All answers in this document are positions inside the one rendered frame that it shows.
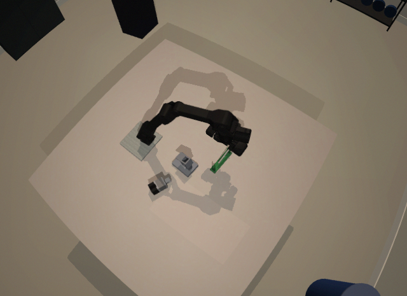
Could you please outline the green flat bar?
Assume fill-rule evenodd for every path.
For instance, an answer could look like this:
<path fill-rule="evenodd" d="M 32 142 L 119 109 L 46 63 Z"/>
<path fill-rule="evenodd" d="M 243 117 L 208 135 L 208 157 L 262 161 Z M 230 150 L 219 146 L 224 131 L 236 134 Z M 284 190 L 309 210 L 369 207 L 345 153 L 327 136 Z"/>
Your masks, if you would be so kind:
<path fill-rule="evenodd" d="M 228 150 L 228 149 L 227 149 Z M 227 152 L 227 150 L 224 152 L 224 154 Z M 224 155 L 223 154 L 223 155 Z M 230 157 L 230 155 L 232 154 L 231 151 L 229 151 L 225 157 L 223 158 L 223 160 L 218 164 L 218 162 L 221 160 L 221 158 L 223 157 L 223 155 L 219 158 L 219 160 L 211 167 L 211 171 L 215 174 L 218 169 L 226 162 L 226 160 Z"/>

